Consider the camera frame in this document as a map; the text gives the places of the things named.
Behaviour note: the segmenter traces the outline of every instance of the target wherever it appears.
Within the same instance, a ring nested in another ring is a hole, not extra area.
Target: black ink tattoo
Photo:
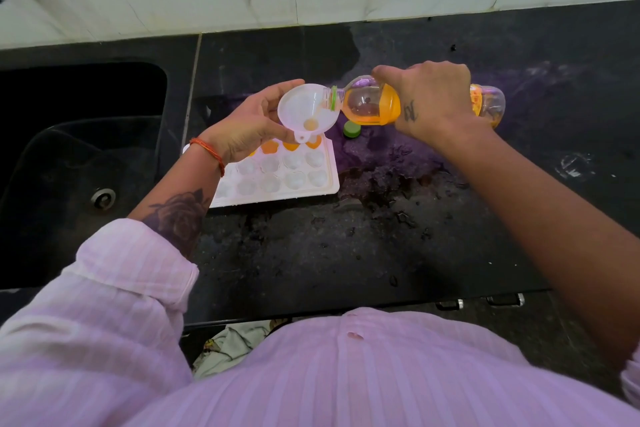
[[[415,122],[415,119],[417,118],[418,118],[418,115],[416,115],[415,111],[413,110],[413,100],[412,100],[411,103],[404,106],[404,121],[408,122],[411,120],[412,122]]]
[[[188,257],[200,235],[202,218],[207,213],[202,189],[177,194],[165,204],[151,204],[149,207],[155,211],[142,223]]]

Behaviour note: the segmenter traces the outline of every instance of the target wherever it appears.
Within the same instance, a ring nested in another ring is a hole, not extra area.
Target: sink drain
[[[113,189],[98,189],[93,193],[91,202],[96,209],[108,210],[116,202],[116,193]]]

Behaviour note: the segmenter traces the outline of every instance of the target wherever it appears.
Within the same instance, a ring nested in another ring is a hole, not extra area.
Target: person
[[[408,109],[396,128],[465,174],[577,312],[640,407],[640,241],[473,115],[464,65],[378,66]],[[132,211],[0,330],[0,424],[11,426],[640,425],[628,403],[529,365],[476,325],[356,309],[284,326],[239,366],[194,382],[180,352],[189,256],[222,165],[276,138],[294,80],[247,98]]]

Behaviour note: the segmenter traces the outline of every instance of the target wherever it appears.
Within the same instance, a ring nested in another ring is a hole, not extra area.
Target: cloth
[[[201,380],[222,373],[244,360],[271,332],[272,321],[227,325],[204,345],[193,363],[193,377]]]
[[[412,312],[286,325],[195,382],[178,339],[197,274],[143,223],[100,229],[0,328],[0,425],[640,425],[484,328]],[[640,351],[621,379],[640,405]]]

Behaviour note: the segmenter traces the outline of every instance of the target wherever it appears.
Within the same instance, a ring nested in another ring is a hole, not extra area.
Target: orange string bracelet
[[[195,137],[189,140],[189,144],[191,145],[198,144],[199,146],[204,147],[207,150],[207,152],[209,152],[213,157],[215,157],[216,160],[220,163],[220,177],[225,176],[225,164],[224,162],[222,162],[222,157],[220,157],[220,155],[218,155],[218,153],[215,150],[213,150],[212,146],[207,144],[204,140],[196,139]]]

